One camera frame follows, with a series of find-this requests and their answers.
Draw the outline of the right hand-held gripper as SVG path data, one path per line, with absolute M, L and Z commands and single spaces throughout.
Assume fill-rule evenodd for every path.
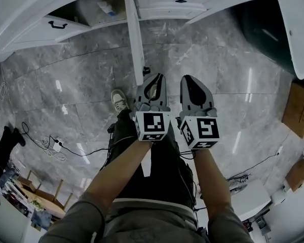
M 210 90 L 197 78 L 184 75 L 180 82 L 179 129 L 190 150 L 208 149 L 219 141 L 217 110 Z M 202 110 L 191 110 L 198 107 Z

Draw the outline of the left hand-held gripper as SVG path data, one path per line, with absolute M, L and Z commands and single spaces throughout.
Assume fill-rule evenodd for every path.
M 166 79 L 157 73 L 146 78 L 137 88 L 135 127 L 139 141 L 163 140 L 170 126 L 170 108 L 166 106 Z

